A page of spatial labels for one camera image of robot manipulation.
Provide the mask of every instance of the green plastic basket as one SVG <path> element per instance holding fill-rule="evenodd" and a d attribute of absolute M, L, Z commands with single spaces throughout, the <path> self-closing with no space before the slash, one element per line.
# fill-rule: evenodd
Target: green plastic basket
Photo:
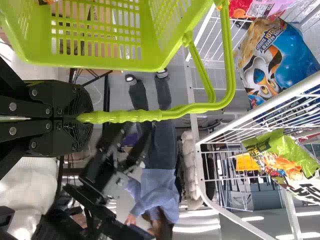
<path fill-rule="evenodd" d="M 234 97 L 228 0 L 214 2 L 223 5 L 227 92 L 220 102 L 215 102 L 215 92 L 192 41 L 193 28 L 213 0 L 63 0 L 41 6 L 36 0 L 1 0 L 0 24 L 23 60 L 45 66 L 156 72 L 169 64 L 182 44 L 189 47 L 208 103 L 167 111 L 96 111 L 78 117 L 92 123 L 161 121 L 218 110 Z"/>

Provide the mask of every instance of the sneaker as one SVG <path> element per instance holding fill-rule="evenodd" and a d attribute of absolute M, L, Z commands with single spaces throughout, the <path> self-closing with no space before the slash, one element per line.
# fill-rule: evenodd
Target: sneaker
<path fill-rule="evenodd" d="M 163 70 L 157 71 L 157 72 L 156 72 L 156 76 L 157 76 L 159 79 L 164 79 L 164 78 L 168 77 L 168 69 L 165 68 L 165 69 L 163 69 Z"/>
<path fill-rule="evenodd" d="M 135 76 L 128 74 L 125 75 L 125 81 L 129 84 L 129 85 L 135 85 L 137 83 L 137 79 Z"/>

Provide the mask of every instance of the blue sweater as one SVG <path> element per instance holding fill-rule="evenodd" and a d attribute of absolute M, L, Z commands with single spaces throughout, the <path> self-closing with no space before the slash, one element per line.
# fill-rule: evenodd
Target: blue sweater
<path fill-rule="evenodd" d="M 179 193 L 175 185 L 175 170 L 143 169 L 141 184 L 130 177 L 126 190 L 134 199 L 130 211 L 136 217 L 146 213 L 151 220 L 159 220 L 157 207 L 163 210 L 168 222 L 175 224 L 179 219 Z"/>

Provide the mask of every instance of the white fluffy fabric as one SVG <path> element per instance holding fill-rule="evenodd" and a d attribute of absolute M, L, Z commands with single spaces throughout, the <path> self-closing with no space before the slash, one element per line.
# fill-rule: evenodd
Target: white fluffy fabric
<path fill-rule="evenodd" d="M 54 202 L 58 166 L 54 158 L 23 157 L 0 181 L 0 206 L 15 210 L 8 232 L 30 240 Z"/>
<path fill-rule="evenodd" d="M 203 200 L 200 195 L 200 188 L 197 179 L 197 169 L 195 162 L 195 145 L 193 141 L 193 135 L 191 131 L 185 131 L 182 136 L 182 153 L 183 153 L 183 170 L 184 170 L 184 183 L 185 190 L 187 191 L 188 208 L 190 210 L 196 210 L 203 204 Z"/>

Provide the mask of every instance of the woman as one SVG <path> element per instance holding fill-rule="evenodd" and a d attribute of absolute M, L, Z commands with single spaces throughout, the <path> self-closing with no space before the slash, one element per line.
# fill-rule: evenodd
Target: woman
<path fill-rule="evenodd" d="M 141 80 L 126 75 L 130 84 L 129 95 L 135 110 L 148 111 L 146 89 Z M 171 108 L 171 94 L 168 84 L 168 71 L 156 73 L 154 81 L 157 99 L 161 110 Z M 144 160 L 141 183 L 131 178 L 126 190 L 134 198 L 135 205 L 125 224 L 136 224 L 141 216 L 151 223 L 148 232 L 157 240 L 170 240 L 173 226 L 179 219 L 179 192 L 176 188 L 175 168 L 177 162 L 176 129 L 173 120 L 142 122 L 137 125 L 140 135 L 152 131 L 152 144 Z"/>

